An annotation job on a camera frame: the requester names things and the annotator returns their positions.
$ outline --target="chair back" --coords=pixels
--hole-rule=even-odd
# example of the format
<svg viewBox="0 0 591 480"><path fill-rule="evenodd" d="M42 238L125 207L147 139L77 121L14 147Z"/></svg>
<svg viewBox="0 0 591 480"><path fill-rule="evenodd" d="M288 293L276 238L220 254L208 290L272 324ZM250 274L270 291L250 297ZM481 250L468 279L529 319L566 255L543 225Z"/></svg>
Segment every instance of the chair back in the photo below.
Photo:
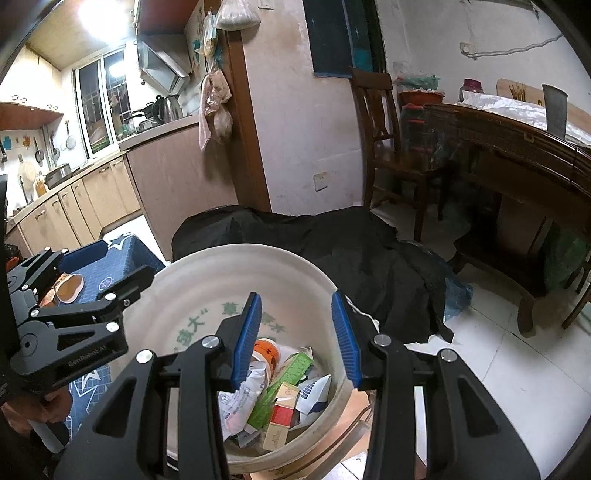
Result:
<svg viewBox="0 0 591 480"><path fill-rule="evenodd" d="M363 148L373 154L375 144L390 140L393 150L401 149L400 125L388 73L351 69L351 88L361 120Z"/></svg>

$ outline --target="window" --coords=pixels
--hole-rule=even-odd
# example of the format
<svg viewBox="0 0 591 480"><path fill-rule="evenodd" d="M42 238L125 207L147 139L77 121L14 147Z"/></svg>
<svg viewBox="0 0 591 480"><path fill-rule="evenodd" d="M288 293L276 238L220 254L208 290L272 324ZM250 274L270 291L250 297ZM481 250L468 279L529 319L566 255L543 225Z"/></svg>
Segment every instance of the window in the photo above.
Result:
<svg viewBox="0 0 591 480"><path fill-rule="evenodd" d="M118 142L133 131L126 122L131 116L123 50L101 57L76 70L78 112L89 155Z"/></svg>
<svg viewBox="0 0 591 480"><path fill-rule="evenodd" d="M385 71L374 0L303 0L314 74L348 77L351 67Z"/></svg>

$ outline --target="green box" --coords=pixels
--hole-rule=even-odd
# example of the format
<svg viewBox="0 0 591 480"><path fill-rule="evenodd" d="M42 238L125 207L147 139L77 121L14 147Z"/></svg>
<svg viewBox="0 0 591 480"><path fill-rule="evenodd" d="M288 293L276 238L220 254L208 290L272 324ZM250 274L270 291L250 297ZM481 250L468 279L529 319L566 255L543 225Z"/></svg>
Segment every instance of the green box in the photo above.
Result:
<svg viewBox="0 0 591 480"><path fill-rule="evenodd" d="M277 372L273 382L267 390L265 390L259 399L256 401L255 407L252 410L251 416L248 417L248 424L256 429L261 430L266 427L273 411L275 404L275 396L283 382L291 385L296 385L301 377L312 365L313 360L305 353L294 353L289 357L283 366Z"/></svg>

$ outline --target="floor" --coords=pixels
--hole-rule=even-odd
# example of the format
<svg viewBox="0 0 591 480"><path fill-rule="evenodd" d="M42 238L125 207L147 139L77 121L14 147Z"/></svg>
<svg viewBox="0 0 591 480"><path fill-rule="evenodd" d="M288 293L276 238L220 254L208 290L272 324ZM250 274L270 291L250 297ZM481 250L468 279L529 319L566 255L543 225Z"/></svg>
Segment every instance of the floor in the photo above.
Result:
<svg viewBox="0 0 591 480"><path fill-rule="evenodd" d="M423 244L444 259L453 256L453 240L468 225L453 208L437 221L431 206L423 229ZM399 239L411 239L414 210L406 205L383 205L375 210L394 225ZM106 235L135 233L162 260L143 217ZM473 369L509 417L529 448L542 478L562 460L591 415L591 306L567 330L560 326L577 301L574 286L539 301L534 308L536 335L525 339L517 329L519 296L501 278L467 265L459 277L474 287L472 305L447 321L455 332L453 348ZM412 350L437 353L449 346L432 336ZM422 395L416 392L417 405ZM424 408L417 407L417 453L426 458ZM346 460L325 480L361 480L365 455Z"/></svg>

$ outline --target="electric kettle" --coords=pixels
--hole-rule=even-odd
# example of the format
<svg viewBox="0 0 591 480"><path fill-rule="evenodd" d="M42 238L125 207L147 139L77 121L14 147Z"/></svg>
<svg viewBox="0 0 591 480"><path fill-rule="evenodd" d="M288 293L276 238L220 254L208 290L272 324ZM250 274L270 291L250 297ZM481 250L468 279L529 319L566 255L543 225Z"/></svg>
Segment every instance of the electric kettle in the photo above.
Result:
<svg viewBox="0 0 591 480"><path fill-rule="evenodd" d="M157 95L156 101L152 106L152 112L154 114L154 119L160 125L164 125L168 122L173 122L184 117L183 110L178 104L178 95L168 95L167 97Z"/></svg>

